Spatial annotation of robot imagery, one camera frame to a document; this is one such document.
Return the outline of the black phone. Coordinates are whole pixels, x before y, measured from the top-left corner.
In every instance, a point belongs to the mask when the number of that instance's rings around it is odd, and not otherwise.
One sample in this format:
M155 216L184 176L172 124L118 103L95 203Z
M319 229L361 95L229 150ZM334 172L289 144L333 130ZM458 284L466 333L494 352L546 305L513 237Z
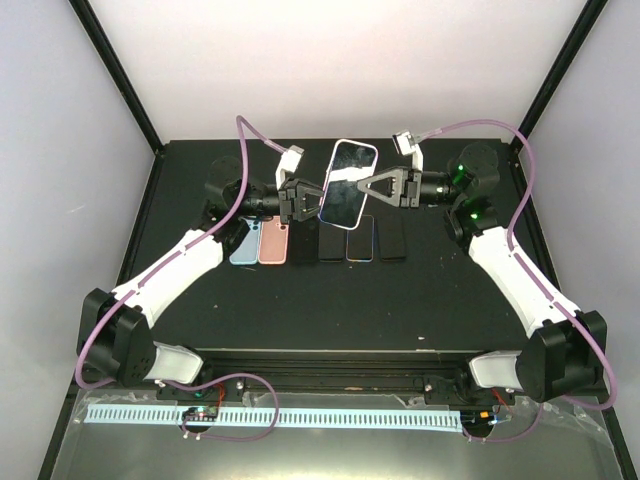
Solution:
M318 261L319 227L315 218L294 222L290 227L289 257L295 265L311 265Z

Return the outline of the black phone case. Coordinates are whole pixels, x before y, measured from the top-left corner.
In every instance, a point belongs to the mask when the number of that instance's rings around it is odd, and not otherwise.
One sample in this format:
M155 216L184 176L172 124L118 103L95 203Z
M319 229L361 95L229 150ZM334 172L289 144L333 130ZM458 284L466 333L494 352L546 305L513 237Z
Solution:
M319 225L318 259L321 262L342 262L346 252L343 229L321 223Z

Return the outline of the pink cased phone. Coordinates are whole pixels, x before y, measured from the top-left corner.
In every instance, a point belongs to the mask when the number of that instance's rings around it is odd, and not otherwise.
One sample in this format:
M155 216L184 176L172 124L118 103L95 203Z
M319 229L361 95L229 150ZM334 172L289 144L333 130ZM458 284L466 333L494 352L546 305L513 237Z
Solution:
M350 262L371 262L374 250L375 220L371 215L363 215L359 225L348 232L346 259Z
M335 143L319 211L323 223L345 230L359 225L367 195L358 189L358 182L374 174L377 160L373 145L348 139Z

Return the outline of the blue cased phone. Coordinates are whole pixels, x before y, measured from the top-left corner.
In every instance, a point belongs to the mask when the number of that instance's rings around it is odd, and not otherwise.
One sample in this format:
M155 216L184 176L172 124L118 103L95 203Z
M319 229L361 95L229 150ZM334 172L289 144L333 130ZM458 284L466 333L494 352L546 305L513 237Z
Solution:
M382 261L403 261L406 256L406 242L402 218L386 215L378 218L378 246Z

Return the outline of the pink phone case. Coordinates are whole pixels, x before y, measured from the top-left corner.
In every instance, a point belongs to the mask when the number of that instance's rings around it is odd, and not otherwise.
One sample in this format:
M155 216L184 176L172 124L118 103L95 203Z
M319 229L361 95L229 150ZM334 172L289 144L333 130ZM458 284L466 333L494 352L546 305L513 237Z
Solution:
M259 241L258 263L283 265L287 259L289 226L279 216L262 224Z

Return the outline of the blue phone case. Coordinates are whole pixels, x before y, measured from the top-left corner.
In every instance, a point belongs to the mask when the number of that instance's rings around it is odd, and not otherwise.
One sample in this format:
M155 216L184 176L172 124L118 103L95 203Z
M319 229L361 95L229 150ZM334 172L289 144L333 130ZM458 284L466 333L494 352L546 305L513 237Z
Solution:
M245 222L249 231L238 249L230 255L229 261L232 265L251 266L258 263L262 222L249 218L246 218Z

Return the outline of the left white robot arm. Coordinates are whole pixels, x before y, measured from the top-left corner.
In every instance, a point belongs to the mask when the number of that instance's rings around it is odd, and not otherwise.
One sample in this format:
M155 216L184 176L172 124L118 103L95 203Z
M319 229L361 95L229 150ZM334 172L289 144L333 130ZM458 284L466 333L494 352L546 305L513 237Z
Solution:
M248 237L248 218L302 222L319 211L320 186L295 177L297 163L281 158L275 183L248 175L248 164L222 157L211 166L201 214L179 242L150 267L109 292L96 288L84 299L74 377L84 389L85 366L103 374L95 382L136 386L152 381L176 386L193 399L214 388L213 372L194 349L153 337L162 313L196 280L219 267Z

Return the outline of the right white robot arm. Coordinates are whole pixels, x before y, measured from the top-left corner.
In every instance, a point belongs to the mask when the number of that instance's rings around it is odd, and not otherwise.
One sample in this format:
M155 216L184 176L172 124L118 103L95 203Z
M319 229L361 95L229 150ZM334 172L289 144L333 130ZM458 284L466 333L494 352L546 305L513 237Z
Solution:
M457 396L476 403L491 388L512 389L537 402L598 384L605 373L607 325L584 312L542 274L499 225L490 195L500 181L497 153L476 142L444 172L421 168L418 146L405 148L411 167L396 167L358 180L360 192L396 208L442 206L450 238L494 282L519 318L527 342L519 351L472 358L454 379Z

